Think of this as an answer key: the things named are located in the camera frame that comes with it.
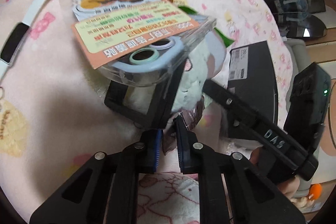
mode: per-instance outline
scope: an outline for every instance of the orange object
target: orange object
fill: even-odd
[[[313,184],[310,187],[308,198],[312,199],[312,200],[316,200],[321,196],[321,193],[322,193],[321,184],[319,184],[319,183]]]

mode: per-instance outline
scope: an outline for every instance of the bedsheet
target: bedsheet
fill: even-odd
[[[0,0],[1,42],[23,19],[32,1]],[[137,141],[141,133],[132,121],[104,105],[109,81],[89,67],[63,20],[59,1],[49,0],[45,5],[2,83],[0,185],[27,222],[33,211],[91,155],[97,151],[119,152]],[[235,40],[230,49],[267,40],[278,87],[278,125],[282,127],[287,115],[285,97],[292,61],[264,1],[174,2],[216,17],[217,27]],[[228,81],[229,62],[230,55],[227,55],[221,72],[215,77],[222,86]],[[221,151],[218,113],[218,106],[211,104],[195,131],[199,141]],[[159,171],[179,172],[176,150],[161,155]],[[184,179],[173,187],[177,176],[168,173],[145,177],[145,186],[139,189],[142,194],[139,223],[148,223],[149,219],[152,223],[199,222],[198,193],[194,190],[197,182]],[[155,187],[158,181],[171,185],[166,198],[150,197],[161,209],[144,200],[153,193],[147,191],[148,187]],[[181,211],[168,210],[169,205],[163,206],[164,202],[179,204],[176,208]]]

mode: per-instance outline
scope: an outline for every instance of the yellow label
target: yellow label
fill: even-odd
[[[97,68],[198,25],[182,10],[164,0],[89,18],[76,23],[73,30],[91,65]]]

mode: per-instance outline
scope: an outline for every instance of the green leaf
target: green leaf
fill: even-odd
[[[179,8],[184,11],[186,14],[188,15],[198,15],[198,12],[196,12],[194,9],[187,7],[187,6],[179,6]],[[222,32],[220,30],[218,30],[217,28],[214,29],[218,35],[221,37],[221,39],[223,40],[223,43],[226,47],[230,46],[234,40],[229,39],[228,37],[226,37],[224,34],[222,34]]]

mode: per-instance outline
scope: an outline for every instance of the finger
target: finger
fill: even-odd
[[[287,198],[292,198],[295,192],[298,190],[300,185],[300,180],[298,177],[293,177],[285,182],[282,182],[278,185],[278,189],[283,193]]]
[[[250,156],[250,162],[254,165],[258,163],[261,147],[254,149]]]

